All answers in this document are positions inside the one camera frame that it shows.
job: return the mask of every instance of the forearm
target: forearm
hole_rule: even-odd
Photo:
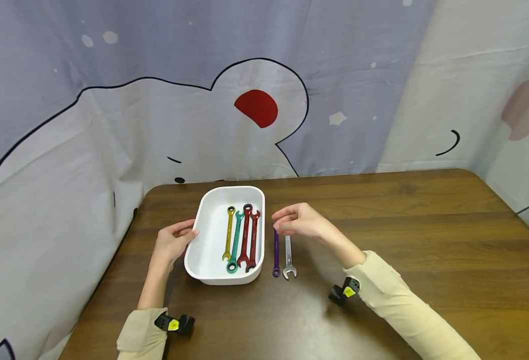
[[[158,309],[165,306],[165,290],[167,288],[167,280],[169,279],[169,271],[148,269],[146,280],[140,293],[137,310]]]
[[[167,332],[154,322],[166,313],[165,289],[172,265],[165,268],[151,266],[148,269],[140,299],[120,332],[116,348],[119,360],[160,360],[165,351]]]
[[[367,251],[363,265],[344,272],[360,283],[360,298],[423,357],[479,359],[467,342],[417,297],[382,258]]]
[[[320,240],[336,256],[343,268],[364,264],[367,255],[349,240],[336,226],[327,221]]]

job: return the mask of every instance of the finger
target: finger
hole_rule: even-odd
[[[300,207],[300,204],[292,204],[292,205],[288,205],[287,207],[281,208],[277,212],[273,213],[272,219],[277,220],[289,214],[298,214],[299,207]]]
[[[165,227],[166,230],[168,230],[171,234],[177,234],[181,230],[184,230],[186,228],[192,228],[194,225],[194,219],[189,219],[186,221],[177,222],[175,224],[172,224],[170,226]]]
[[[286,231],[296,231],[296,225],[297,225],[297,221],[296,220],[293,220],[293,221],[284,221],[284,222],[279,222],[277,221],[276,223],[274,223],[272,225],[273,228],[276,229],[276,232],[286,232]]]
[[[188,234],[189,232],[193,231],[192,228],[185,228],[184,230],[181,230],[179,232],[177,232],[176,234],[174,234],[174,237],[175,238],[180,238],[181,236],[185,236],[186,234]]]
[[[186,244],[192,242],[194,240],[194,238],[197,237],[198,234],[199,234],[199,231],[195,228],[194,230],[187,232],[185,235],[181,236],[178,239],[181,242],[184,242],[184,245],[186,245]]]
[[[277,233],[281,236],[292,236],[292,235],[295,235],[296,232],[295,231],[277,231]]]
[[[275,221],[275,224],[284,223],[287,221],[297,220],[299,218],[299,215],[297,213],[290,213],[286,216],[281,217],[280,219]]]

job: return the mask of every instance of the dark red wrench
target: dark red wrench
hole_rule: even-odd
[[[249,218],[253,213],[253,205],[245,204],[244,209],[244,227],[242,228],[242,247],[240,248],[240,256],[238,257],[236,264],[241,267],[241,262],[249,264],[249,257],[247,256],[247,241],[249,240]]]
[[[251,213],[250,218],[252,219],[252,232],[250,233],[250,260],[248,265],[246,265],[246,272],[248,273],[250,269],[257,267],[256,256],[257,256],[257,224],[259,223],[259,218],[261,217],[261,212],[256,210],[256,213]]]

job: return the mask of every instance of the wrench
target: wrench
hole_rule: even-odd
[[[249,241],[249,220],[251,213],[253,212],[253,205],[245,204],[244,209],[244,228],[242,229],[242,246],[240,248],[240,256],[238,257],[236,264],[241,267],[241,263],[245,265],[249,264],[249,257],[247,256],[247,242]]]
[[[229,213],[229,224],[226,228],[226,247],[225,247],[225,253],[222,254],[222,260],[226,259],[226,261],[231,260],[231,253],[229,249],[231,249],[231,230],[232,230],[232,216],[235,213],[235,207],[229,206],[226,209],[226,212]]]
[[[250,259],[248,264],[246,264],[246,272],[248,273],[250,269],[257,267],[257,262],[255,257],[257,255],[257,224],[259,223],[259,218],[261,217],[261,212],[256,210],[256,213],[250,214],[250,219],[252,219],[252,232],[250,233]]]
[[[239,247],[239,235],[241,235],[241,220],[245,217],[244,212],[237,211],[234,216],[236,217],[236,228],[234,229],[234,240],[232,243],[232,254],[230,260],[226,264],[226,271],[229,274],[234,274],[239,268],[237,266],[237,249]]]
[[[284,279],[289,279],[289,273],[292,273],[294,275],[294,278],[297,278],[297,269],[293,266],[293,253],[291,251],[291,237],[285,236],[284,237],[284,254],[286,255],[286,265],[284,266],[284,270],[282,270],[282,275],[284,276]]]
[[[272,268],[272,276],[277,278],[281,275],[281,268],[279,268],[279,233],[274,231],[274,268]]]

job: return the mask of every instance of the beige sleeve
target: beige sleeve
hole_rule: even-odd
[[[118,359],[161,360],[167,332],[159,329],[155,320],[166,313],[166,307],[131,312],[116,341],[116,349],[120,352]]]
[[[480,359],[453,327],[410,291],[398,272],[373,251],[364,253],[363,265],[344,272],[358,280],[364,303],[423,359]]]

